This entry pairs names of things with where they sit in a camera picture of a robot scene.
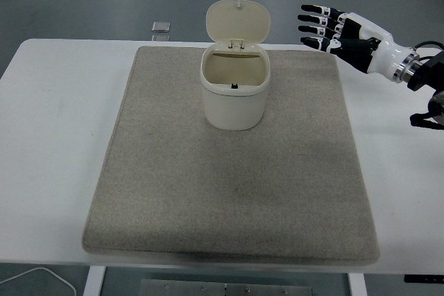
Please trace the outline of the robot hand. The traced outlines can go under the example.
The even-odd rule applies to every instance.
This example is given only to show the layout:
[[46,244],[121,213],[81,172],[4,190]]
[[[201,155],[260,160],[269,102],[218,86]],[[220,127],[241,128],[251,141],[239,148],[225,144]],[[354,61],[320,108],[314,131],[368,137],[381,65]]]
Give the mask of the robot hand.
[[337,56],[362,73],[379,73],[401,82],[419,55],[394,42],[392,34],[372,21],[333,7],[304,4],[298,30],[310,33],[300,41],[310,48]]

